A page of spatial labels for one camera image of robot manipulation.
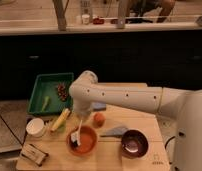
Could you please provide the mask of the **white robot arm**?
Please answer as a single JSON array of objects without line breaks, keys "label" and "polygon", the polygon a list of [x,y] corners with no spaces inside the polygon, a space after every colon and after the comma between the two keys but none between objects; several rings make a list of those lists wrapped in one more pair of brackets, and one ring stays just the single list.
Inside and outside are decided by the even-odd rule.
[{"label": "white robot arm", "polygon": [[134,87],[100,84],[97,75],[82,72],[71,84],[73,111],[91,113],[91,103],[100,102],[176,120],[172,171],[202,171],[202,89]]}]

